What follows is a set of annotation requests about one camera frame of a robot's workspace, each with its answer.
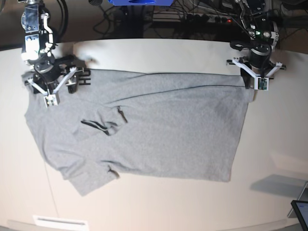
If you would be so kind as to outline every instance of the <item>blue container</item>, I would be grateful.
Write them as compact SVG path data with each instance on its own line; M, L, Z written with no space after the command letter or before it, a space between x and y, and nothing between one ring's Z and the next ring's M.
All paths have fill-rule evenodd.
M170 6L173 0L108 0L114 6Z

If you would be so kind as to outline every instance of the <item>gray t-shirt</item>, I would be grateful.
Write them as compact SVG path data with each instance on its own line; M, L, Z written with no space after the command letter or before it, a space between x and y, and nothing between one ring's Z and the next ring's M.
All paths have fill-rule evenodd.
M92 70L46 108L30 94L27 124L44 160L81 195L127 172L229 181L248 103L240 76Z

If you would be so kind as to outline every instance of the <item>table surface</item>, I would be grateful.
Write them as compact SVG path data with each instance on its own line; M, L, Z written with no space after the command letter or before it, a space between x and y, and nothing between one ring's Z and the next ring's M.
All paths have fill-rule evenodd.
M237 51L222 42L98 40L61 44L55 54L72 52L93 69L239 74L226 66ZM274 54L288 69L249 104L229 183L121 174L81 197L44 164L26 125L20 53L0 52L0 225L34 223L33 215L87 220L92 231L269 231L297 222L286 216L308 179L308 55Z

